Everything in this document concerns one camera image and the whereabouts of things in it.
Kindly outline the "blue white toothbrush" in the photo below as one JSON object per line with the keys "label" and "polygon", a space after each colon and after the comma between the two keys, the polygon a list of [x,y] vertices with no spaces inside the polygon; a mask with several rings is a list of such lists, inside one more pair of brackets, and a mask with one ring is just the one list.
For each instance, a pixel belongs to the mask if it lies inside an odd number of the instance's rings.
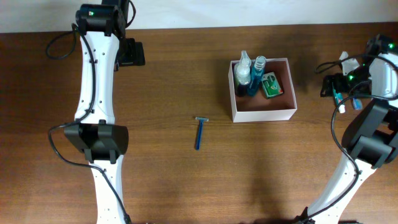
{"label": "blue white toothbrush", "polygon": [[352,104],[355,110],[362,110],[363,108],[362,101],[359,98],[353,98]]}

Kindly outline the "green toothpaste tube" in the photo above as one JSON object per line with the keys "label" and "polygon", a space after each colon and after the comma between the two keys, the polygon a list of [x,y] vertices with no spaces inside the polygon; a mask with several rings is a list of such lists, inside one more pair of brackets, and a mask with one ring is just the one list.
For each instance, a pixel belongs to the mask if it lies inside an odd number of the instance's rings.
{"label": "green toothpaste tube", "polygon": [[333,91],[333,97],[335,100],[336,108],[338,109],[339,113],[341,114],[345,113],[346,112],[345,104],[343,103],[342,105],[339,105],[343,101],[343,95],[336,91],[334,83],[332,83],[332,91]]}

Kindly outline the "green Dettol soap box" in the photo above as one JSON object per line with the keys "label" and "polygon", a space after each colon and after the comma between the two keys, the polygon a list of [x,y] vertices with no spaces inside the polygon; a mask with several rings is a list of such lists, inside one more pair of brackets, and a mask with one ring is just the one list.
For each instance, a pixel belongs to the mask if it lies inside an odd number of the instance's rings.
{"label": "green Dettol soap box", "polygon": [[280,96],[284,93],[274,72],[263,74],[261,84],[267,99]]}

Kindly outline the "teal Listerine mouthwash bottle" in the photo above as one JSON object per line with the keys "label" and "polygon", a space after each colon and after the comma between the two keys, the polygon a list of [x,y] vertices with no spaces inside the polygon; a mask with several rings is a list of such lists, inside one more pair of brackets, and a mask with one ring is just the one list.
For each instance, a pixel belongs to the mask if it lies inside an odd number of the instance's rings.
{"label": "teal Listerine mouthwash bottle", "polygon": [[265,65],[266,65],[265,56],[258,56],[251,69],[251,82],[247,89],[247,94],[249,96],[254,96],[257,93],[259,84],[264,74]]}

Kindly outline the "purple foam soap pump bottle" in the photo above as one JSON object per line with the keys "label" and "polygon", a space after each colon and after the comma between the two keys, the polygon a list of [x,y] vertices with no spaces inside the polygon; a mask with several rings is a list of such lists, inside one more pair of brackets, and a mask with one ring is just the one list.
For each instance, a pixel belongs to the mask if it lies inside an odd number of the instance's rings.
{"label": "purple foam soap pump bottle", "polygon": [[242,97],[246,94],[251,82],[251,59],[245,50],[241,51],[241,58],[234,66],[234,88],[235,94]]}

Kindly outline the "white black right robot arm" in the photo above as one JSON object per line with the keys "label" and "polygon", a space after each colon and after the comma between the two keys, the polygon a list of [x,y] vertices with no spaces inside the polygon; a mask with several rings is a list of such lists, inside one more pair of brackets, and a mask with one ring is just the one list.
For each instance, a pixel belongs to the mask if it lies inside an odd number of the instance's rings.
{"label": "white black right robot arm", "polygon": [[337,102],[336,109],[349,100],[368,98],[370,102],[342,139],[334,138],[342,152],[338,167],[321,196],[295,218],[296,223],[339,223],[363,182],[397,157],[397,43],[378,34],[368,40],[360,58],[361,63],[343,52],[338,60],[315,69],[315,73],[334,66],[342,69],[348,96]]}

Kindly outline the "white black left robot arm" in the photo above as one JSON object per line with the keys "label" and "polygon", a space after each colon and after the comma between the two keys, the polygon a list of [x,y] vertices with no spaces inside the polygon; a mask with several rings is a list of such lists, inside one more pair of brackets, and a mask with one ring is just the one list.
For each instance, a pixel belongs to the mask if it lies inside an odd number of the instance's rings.
{"label": "white black left robot arm", "polygon": [[114,73],[120,67],[146,63],[141,42],[126,36],[136,12],[132,1],[83,4],[76,12],[75,27],[83,51],[81,92],[75,120],[64,135],[83,153],[84,168],[95,183],[97,223],[130,223],[123,203],[122,164],[129,133],[115,123]]}

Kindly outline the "blue disposable razor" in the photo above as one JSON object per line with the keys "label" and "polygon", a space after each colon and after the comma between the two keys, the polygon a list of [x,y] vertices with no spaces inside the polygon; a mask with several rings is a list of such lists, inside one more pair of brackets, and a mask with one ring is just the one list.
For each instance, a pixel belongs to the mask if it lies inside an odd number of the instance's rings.
{"label": "blue disposable razor", "polygon": [[197,132],[197,140],[196,140],[196,144],[195,144],[195,149],[197,151],[199,151],[200,150],[200,146],[201,146],[201,136],[202,136],[202,132],[203,132],[203,125],[204,125],[204,122],[208,122],[209,119],[208,118],[203,118],[203,117],[196,117],[195,119],[199,121],[198,132]]}

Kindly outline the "pink open cardboard box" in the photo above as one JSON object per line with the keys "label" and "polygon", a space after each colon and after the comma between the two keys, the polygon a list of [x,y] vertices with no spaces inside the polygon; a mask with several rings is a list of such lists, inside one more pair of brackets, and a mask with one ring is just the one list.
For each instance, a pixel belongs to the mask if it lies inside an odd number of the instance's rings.
{"label": "pink open cardboard box", "polygon": [[233,122],[285,121],[293,116],[297,110],[297,101],[287,58],[271,58],[266,62],[266,72],[276,75],[283,90],[283,94],[270,99],[265,97],[262,88],[253,97],[235,95],[233,74],[236,64],[236,60],[230,61],[228,72]]}

